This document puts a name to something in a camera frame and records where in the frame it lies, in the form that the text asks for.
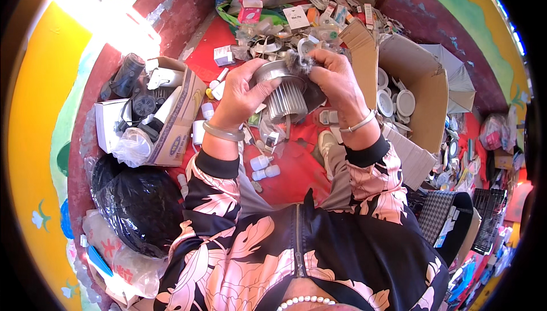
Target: silver bracelet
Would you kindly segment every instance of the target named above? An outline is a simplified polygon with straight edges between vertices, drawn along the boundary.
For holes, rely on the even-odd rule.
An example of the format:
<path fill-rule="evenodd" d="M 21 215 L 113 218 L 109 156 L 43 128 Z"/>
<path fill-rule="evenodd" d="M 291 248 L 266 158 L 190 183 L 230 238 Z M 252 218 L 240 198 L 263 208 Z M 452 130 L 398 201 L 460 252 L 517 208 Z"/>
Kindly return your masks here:
<path fill-rule="evenodd" d="M 346 129 L 341 129 L 340 132 L 341 133 L 351 133 L 352 131 L 356 131 L 357 129 L 361 128 L 362 126 L 364 126 L 367 123 L 369 123 L 370 121 L 372 121 L 372 119 L 374 118 L 374 111 L 371 110 L 371 109 L 369 109 L 369 111 L 370 111 L 370 113 L 368 114 L 367 117 L 365 117 L 364 120 L 362 120 L 358 124 L 354 125 L 353 127 L 349 127 L 349 128 L 346 128 Z"/>
<path fill-rule="evenodd" d="M 220 137 L 221 139 L 230 140 L 230 141 L 243 141 L 245 139 L 245 133 L 239 129 L 226 129 L 222 127 L 215 127 L 210 125 L 209 121 L 203 123 L 203 129 L 214 137 Z"/>

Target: gray pants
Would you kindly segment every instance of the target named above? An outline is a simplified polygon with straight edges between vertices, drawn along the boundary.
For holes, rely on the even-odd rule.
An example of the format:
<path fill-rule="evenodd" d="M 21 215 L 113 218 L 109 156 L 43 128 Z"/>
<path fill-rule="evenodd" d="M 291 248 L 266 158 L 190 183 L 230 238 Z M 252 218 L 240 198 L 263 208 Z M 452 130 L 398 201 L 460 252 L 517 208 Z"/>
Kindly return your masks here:
<path fill-rule="evenodd" d="M 328 152 L 327 158 L 329 167 L 332 170 L 332 185 L 330 195 L 320 205 L 325 210 L 351 210 L 349 206 L 351 186 L 350 173 L 346 167 L 346 150 L 343 146 L 333 145 Z M 241 191 L 241 215 L 240 218 L 258 214 L 261 212 L 272 212 L 280 209 L 279 205 L 269 205 L 260 195 L 256 193 L 245 174 L 243 158 L 240 156 L 239 166 L 240 191 Z"/>

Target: zipper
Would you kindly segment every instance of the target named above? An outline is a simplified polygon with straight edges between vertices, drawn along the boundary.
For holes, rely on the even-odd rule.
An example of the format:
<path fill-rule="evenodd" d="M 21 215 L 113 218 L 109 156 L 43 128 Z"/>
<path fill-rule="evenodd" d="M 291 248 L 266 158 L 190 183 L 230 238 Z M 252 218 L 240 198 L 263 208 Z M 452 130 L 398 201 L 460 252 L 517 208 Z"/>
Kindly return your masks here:
<path fill-rule="evenodd" d="M 304 261 L 302 260 L 302 252 L 301 252 L 301 242 L 302 242 L 302 229 L 300 225 L 300 205 L 297 204 L 297 247 L 296 247 L 296 253 L 294 254 L 296 260 L 297 260 L 297 278 L 303 278 L 304 277 Z"/>

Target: pearl necklace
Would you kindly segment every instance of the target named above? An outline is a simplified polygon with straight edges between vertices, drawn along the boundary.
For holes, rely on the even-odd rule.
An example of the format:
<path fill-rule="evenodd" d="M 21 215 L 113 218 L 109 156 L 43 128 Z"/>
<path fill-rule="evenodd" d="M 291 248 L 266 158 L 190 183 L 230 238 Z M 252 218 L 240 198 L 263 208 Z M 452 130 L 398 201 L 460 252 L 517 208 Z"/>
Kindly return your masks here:
<path fill-rule="evenodd" d="M 277 311 L 283 311 L 287 307 L 291 306 L 292 304 L 296 304 L 299 302 L 313 302 L 313 303 L 321 303 L 325 305 L 334 305 L 336 304 L 335 301 L 330 300 L 329 298 L 323 298 L 318 296 L 300 296 L 300 297 L 294 297 L 292 299 L 288 299 L 286 302 L 281 303 L 279 307 L 277 308 Z"/>

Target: black cuff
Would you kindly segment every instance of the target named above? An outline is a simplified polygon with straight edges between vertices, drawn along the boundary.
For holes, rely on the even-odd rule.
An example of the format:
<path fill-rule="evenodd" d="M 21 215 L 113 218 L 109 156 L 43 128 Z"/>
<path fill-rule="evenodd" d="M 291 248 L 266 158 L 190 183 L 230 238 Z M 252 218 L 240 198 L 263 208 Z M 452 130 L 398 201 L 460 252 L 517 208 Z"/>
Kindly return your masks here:
<path fill-rule="evenodd" d="M 389 143 L 384 136 L 380 134 L 378 140 L 367 149 L 354 151 L 346 145 L 344 145 L 344 147 L 346 148 L 346 160 L 348 160 L 350 164 L 357 167 L 367 167 L 386 156 L 389 150 Z"/>
<path fill-rule="evenodd" d="M 211 177 L 232 179 L 239 174 L 239 157 L 230 161 L 220 160 L 201 150 L 196 157 L 196 166 Z"/>

